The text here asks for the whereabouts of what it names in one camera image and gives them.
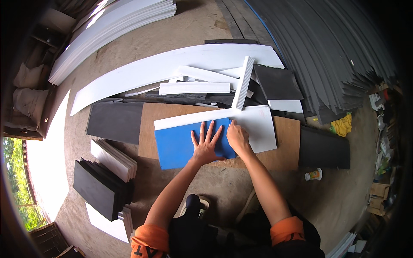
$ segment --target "hand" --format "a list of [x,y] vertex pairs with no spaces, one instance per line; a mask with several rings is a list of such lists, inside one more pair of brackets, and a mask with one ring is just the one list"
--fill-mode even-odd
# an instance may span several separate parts
[[227,139],[230,146],[241,158],[254,153],[248,142],[248,137],[247,131],[240,125],[237,125],[237,120],[232,120],[227,130]]
[[215,154],[215,144],[218,141],[219,135],[222,132],[222,125],[219,127],[218,131],[214,135],[214,137],[211,139],[212,135],[212,129],[214,127],[214,120],[211,121],[211,124],[209,125],[208,132],[206,133],[206,137],[204,139],[204,130],[205,130],[205,122],[201,123],[201,130],[199,132],[199,144],[197,143],[197,140],[195,139],[195,134],[194,131],[191,131],[191,138],[192,138],[192,143],[194,144],[194,155],[190,159],[190,161],[194,161],[196,164],[199,166],[211,163],[216,160],[223,160],[225,161],[226,158],[224,157],[218,157]]

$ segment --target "small plastic container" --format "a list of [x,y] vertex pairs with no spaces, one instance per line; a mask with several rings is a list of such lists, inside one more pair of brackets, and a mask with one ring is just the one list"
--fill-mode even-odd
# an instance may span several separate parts
[[321,168],[317,168],[317,170],[308,172],[304,175],[304,178],[306,179],[306,181],[310,181],[310,180],[321,180],[321,178],[323,177],[323,172],[321,171]]

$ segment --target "right hand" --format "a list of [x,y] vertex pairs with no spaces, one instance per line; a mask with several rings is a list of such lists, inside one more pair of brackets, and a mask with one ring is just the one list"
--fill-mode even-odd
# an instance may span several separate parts
[[251,145],[248,142],[249,134],[240,125],[237,125],[237,121],[232,120],[227,130],[227,139],[230,146],[234,151],[243,158],[245,155],[252,154]]

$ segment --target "orange sleeve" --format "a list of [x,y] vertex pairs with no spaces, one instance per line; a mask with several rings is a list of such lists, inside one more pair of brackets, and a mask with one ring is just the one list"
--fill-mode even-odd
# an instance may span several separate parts
[[270,229],[273,246],[290,240],[304,240],[303,222],[297,216],[278,221]]
[[131,246],[131,258],[165,257],[169,252],[169,235],[157,225],[142,225],[136,229]]

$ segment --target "yellow cloth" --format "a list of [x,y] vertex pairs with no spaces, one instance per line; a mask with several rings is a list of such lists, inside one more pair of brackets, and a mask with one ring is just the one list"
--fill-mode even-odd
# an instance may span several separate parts
[[331,125],[336,130],[337,135],[346,137],[347,133],[351,132],[351,114],[342,119],[331,122]]

